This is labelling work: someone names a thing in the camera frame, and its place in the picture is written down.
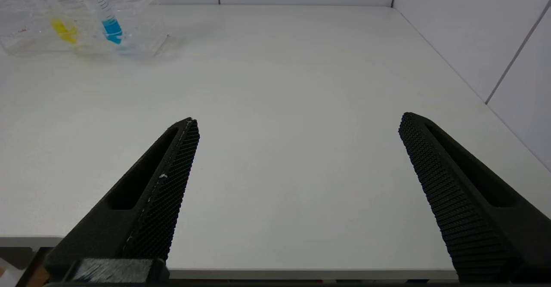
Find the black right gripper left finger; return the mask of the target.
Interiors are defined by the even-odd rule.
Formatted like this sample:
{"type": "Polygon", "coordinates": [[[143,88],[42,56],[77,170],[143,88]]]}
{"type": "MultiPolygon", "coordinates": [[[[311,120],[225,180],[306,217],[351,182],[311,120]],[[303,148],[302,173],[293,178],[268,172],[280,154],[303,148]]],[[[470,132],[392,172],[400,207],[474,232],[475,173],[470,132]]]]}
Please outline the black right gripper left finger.
{"type": "Polygon", "coordinates": [[[51,278],[84,259],[166,261],[199,140],[197,120],[171,125],[53,248],[51,278]]]}

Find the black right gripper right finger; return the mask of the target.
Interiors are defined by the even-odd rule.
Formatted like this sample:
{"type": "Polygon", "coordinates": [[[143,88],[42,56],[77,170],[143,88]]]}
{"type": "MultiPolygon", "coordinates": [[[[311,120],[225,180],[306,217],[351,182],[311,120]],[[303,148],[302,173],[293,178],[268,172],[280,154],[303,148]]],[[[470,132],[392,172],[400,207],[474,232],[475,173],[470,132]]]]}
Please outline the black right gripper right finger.
{"type": "Polygon", "coordinates": [[[398,134],[461,284],[549,284],[551,222],[426,117],[398,134]]]}

